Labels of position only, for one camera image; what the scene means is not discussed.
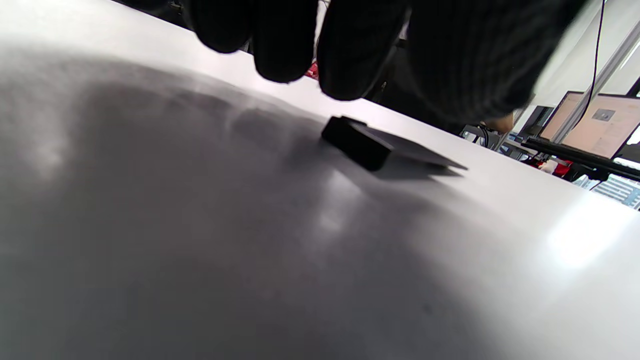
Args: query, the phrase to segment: finger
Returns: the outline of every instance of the finger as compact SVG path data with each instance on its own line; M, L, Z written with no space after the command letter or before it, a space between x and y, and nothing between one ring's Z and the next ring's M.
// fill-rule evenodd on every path
M320 87L338 100L362 97L402 29L403 0L333 0L318 44Z
M314 56L317 0L257 0L253 55L258 73L286 83L302 77Z
M233 53L250 36L250 0L188 0L187 23L200 41L219 53Z
M523 106L575 15L576 6L560 11L563 3L413 0L408 48L425 103L467 123Z

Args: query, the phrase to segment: computer monitor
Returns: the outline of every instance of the computer monitor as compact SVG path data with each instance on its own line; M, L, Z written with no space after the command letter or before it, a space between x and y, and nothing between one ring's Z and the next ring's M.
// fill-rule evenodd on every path
M640 98L599 94L562 144L611 159L640 125Z
M582 94L582 92L569 91L564 95L560 104L558 104L553 114L549 117L542 133L540 133L541 138L551 140L551 138L554 137L565 120L571 115L573 109L578 105Z

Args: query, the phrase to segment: table surface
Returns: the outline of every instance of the table surface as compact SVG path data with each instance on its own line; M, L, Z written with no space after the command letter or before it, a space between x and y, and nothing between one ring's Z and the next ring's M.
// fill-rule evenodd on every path
M0 130L3 359L639 357L637 212L111 1L5 4Z

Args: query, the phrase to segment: person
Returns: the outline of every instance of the person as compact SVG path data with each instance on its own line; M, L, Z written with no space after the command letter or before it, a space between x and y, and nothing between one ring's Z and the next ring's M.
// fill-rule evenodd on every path
M121 0L153 9L166 0ZM322 91L348 101L379 76L409 17L407 62L439 122L478 124L524 106L585 0L332 0L317 47ZM185 0L201 42L232 53L251 39L258 73L287 83L314 58L317 0Z

